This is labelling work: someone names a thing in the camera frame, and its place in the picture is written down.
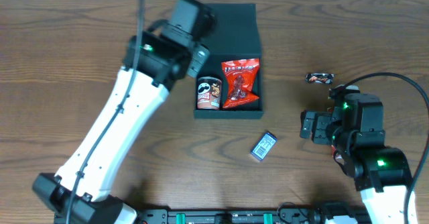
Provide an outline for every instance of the green clip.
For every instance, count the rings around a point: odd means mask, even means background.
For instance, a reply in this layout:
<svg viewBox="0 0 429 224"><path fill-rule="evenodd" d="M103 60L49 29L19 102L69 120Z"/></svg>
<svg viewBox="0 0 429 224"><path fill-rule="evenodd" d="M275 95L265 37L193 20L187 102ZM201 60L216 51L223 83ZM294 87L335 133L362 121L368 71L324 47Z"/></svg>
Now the green clip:
<svg viewBox="0 0 429 224"><path fill-rule="evenodd" d="M263 224L273 224L273 214L271 213L263 214Z"/></svg>
<svg viewBox="0 0 429 224"><path fill-rule="evenodd" d="M176 215L176 224L185 224L185 214Z"/></svg>

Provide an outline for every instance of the candy wrapper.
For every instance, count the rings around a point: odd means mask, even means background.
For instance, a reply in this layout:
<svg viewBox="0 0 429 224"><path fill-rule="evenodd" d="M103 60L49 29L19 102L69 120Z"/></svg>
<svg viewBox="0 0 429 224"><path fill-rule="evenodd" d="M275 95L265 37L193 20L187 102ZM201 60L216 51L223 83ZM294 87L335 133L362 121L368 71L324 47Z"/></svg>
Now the candy wrapper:
<svg viewBox="0 0 429 224"><path fill-rule="evenodd" d="M222 62L222 70L228 81L228 99L223 109L251 103L259 99L251 91L259 70L259 59Z"/></svg>

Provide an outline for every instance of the pringles can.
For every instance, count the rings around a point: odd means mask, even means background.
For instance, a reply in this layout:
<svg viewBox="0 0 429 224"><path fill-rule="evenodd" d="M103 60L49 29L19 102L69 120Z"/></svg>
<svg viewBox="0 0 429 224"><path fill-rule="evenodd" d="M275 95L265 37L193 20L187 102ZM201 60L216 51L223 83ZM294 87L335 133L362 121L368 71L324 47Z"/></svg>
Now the pringles can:
<svg viewBox="0 0 429 224"><path fill-rule="evenodd" d="M196 81L196 108L219 110L221 106L222 81L211 76Z"/></svg>

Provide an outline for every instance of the cable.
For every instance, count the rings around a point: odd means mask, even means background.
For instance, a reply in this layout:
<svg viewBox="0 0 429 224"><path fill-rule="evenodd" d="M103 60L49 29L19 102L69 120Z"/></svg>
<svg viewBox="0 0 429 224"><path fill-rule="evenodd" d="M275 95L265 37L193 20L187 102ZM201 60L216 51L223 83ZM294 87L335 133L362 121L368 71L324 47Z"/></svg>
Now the cable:
<svg viewBox="0 0 429 224"><path fill-rule="evenodd" d="M76 197L76 192L78 189L79 181L84 176L83 170L88 165L88 161L95 151L95 148L98 146L104 135L106 134L107 130L109 130L110 126L114 122L116 116L123 110L123 105L127 98L129 97L129 92L131 91L131 88L133 87L133 83L135 80L135 76L137 74L137 65L139 64L139 57L140 57L140 46L141 46L141 39L143 37L143 8L144 8L144 0L138 1L138 12L137 12L137 39L135 42L135 53L134 53L134 59L133 59L133 72L131 73L131 78L129 79L127 90L125 91L125 94L122 98L122 101L118 104L115 113L113 114L112 118L107 123L104 130L100 133L100 136L97 138L91 149L89 150L88 154L86 155L86 158L84 159L82 166L80 166L79 171L76 173L76 180L74 181L73 189L70 194L70 199L68 201L68 207L67 207L67 214L66 214L66 224L70 224L70 215L72 212L72 206L74 198Z"/></svg>
<svg viewBox="0 0 429 224"><path fill-rule="evenodd" d="M379 73L368 74L368 75L356 78L355 80L352 80L351 82L347 83L346 85L344 85L342 87L342 90L346 89L351 84L354 84L354 83L356 83L356 82L358 82L360 80L363 80L363 79L366 79L366 78L370 78L370 77L374 77L374 76L392 76L392 77L400 78L400 79L402 79L402 80L410 83L415 89L417 89L417 91L423 97L423 100L424 100L424 102L426 104L426 108L428 110L428 115L429 115L429 99L428 99L428 95L424 92L424 90L422 89L422 87L419 86L419 84L417 84L412 79L410 79L410 78L408 78L406 76L403 76L401 74L390 73L390 72L379 72ZM420 161L418 163L418 166L417 166L417 169L414 172L411 185L407 186L407 193L405 195L405 201L404 201L404 223L405 224L408 224L408 205L409 205L409 202L410 202L411 194L412 194L412 192L414 190L414 187L415 187L415 185L417 183L417 179L418 179L418 177L420 176L420 173L423 170L423 166L424 166L424 163L426 161L426 158L428 157L428 152L429 152L428 145L429 145L429 135L428 135L428 139L426 140L426 145L424 147L422 158L420 159Z"/></svg>
<svg viewBox="0 0 429 224"><path fill-rule="evenodd" d="M282 204L280 204L279 208L277 208L277 212L276 212L276 213L277 213L277 217L280 219L280 221L283 221L285 224L292 224L291 222L286 221L285 219L283 219L283 218L279 215L279 210L280 210L282 207L286 206L286 205L292 205L293 207L297 208L297 209L298 209L298 211L301 213L301 215L303 215L303 216L306 218L305 220L300 221L300 223L305 223L306 221L308 221L308 216L307 216L307 215L305 215L305 214L301 211L301 208L300 208L300 207L298 207L295 203L291 203L291 202L285 202L285 203L282 203Z"/></svg>

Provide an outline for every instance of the black box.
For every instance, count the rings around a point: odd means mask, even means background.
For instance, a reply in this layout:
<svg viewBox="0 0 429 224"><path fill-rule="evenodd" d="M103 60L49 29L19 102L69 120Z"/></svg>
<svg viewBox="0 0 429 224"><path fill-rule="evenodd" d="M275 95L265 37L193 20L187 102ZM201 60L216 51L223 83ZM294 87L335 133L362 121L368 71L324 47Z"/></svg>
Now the black box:
<svg viewBox="0 0 429 224"><path fill-rule="evenodd" d="M262 49L256 24L256 6L252 3L214 3L207 4L216 15L214 32L202 40L210 50L210 57L200 69L196 79L213 76L222 81L221 109L197 109L195 100L194 118L197 119L260 119L263 115L262 88ZM228 82L222 72L221 62L240 59L259 59L259 71L253 83L252 93L258 100L222 110L228 97Z"/></svg>

